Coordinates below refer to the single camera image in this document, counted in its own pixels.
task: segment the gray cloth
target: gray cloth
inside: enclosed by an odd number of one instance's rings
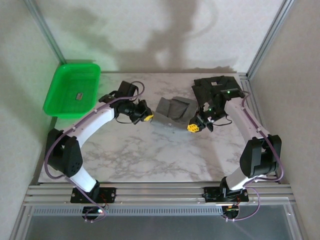
[[[172,99],[161,98],[153,113],[151,124],[165,128],[187,130],[189,121],[198,108],[196,100],[176,96]]]

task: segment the green plastic tray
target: green plastic tray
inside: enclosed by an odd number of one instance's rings
[[[94,63],[69,63],[53,76],[43,110],[62,119],[81,118],[96,104],[101,69]]]

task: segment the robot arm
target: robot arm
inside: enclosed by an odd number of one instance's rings
[[[84,168],[80,149],[102,125],[117,118],[119,114],[129,116],[133,124],[148,121],[153,117],[145,100],[134,103],[128,99],[134,96],[137,89],[134,84],[123,81],[117,91],[100,98],[93,110],[78,122],[62,130],[54,128],[48,133],[46,153],[61,135],[65,134],[65,136],[53,148],[47,163],[70,178],[92,199],[95,199],[99,192],[99,182]]]
[[[199,110],[190,120],[188,130],[195,133],[207,127],[212,132],[213,123],[229,115],[246,142],[239,160],[240,167],[220,183],[222,197],[232,198],[241,194],[245,184],[252,179],[277,170],[277,159],[264,136],[267,136],[278,156],[282,142],[278,135],[271,135],[245,108],[246,95],[234,77],[210,77],[194,82],[192,89]]]

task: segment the white wall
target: white wall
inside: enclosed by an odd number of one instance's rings
[[[68,60],[103,71],[246,72],[283,0],[38,0]]]
[[[252,80],[310,239],[320,236],[320,1],[296,0]]]
[[[58,65],[22,0],[0,1],[0,239],[9,238],[46,140]]]

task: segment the marble surface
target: marble surface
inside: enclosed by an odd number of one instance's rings
[[[221,76],[212,73],[104,73],[98,97],[118,89],[121,81],[141,81],[141,99],[154,111],[161,97],[195,99],[194,79]],[[74,120],[58,119],[57,129]],[[222,124],[225,119],[217,121]],[[191,133],[139,122],[137,125],[108,122],[81,148],[84,167],[100,182],[220,181],[239,167],[245,141],[234,123]],[[50,168],[52,174],[58,172]],[[42,168],[39,182],[52,182]]]

